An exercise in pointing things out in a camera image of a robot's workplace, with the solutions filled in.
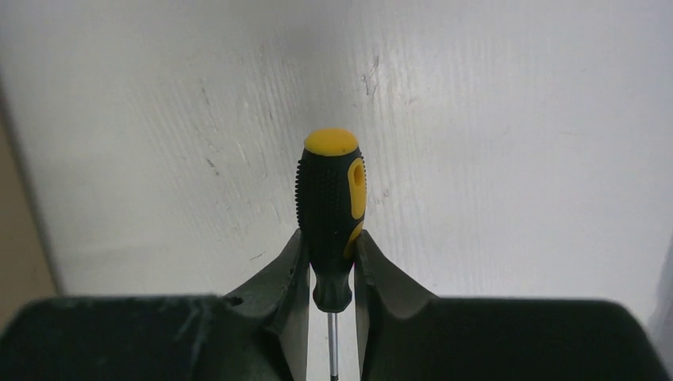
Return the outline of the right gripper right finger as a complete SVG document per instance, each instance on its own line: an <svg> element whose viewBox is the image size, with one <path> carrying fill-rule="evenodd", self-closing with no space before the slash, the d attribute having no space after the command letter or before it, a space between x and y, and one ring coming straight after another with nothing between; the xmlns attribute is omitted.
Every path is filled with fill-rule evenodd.
<svg viewBox="0 0 673 381"><path fill-rule="evenodd" d="M369 233L355 246L363 380L666 380L623 306L582 299L440 297L388 260Z"/></svg>

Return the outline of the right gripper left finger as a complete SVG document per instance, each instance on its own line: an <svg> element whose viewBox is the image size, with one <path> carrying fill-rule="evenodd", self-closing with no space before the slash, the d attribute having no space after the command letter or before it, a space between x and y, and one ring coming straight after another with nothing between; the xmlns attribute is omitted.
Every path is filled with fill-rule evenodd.
<svg viewBox="0 0 673 381"><path fill-rule="evenodd" d="M310 304L300 233L225 295L44 298L1 335L4 380L304 380Z"/></svg>

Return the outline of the yellow black screwdriver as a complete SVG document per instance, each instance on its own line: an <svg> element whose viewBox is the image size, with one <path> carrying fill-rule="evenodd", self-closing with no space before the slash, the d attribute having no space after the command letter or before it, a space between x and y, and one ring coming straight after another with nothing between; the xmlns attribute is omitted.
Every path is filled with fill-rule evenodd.
<svg viewBox="0 0 673 381"><path fill-rule="evenodd" d="M313 301L328 319L329 378L339 378L338 314L352 301L348 277L363 229L366 176L356 137L318 129L304 141L295 180L298 227L316 276Z"/></svg>

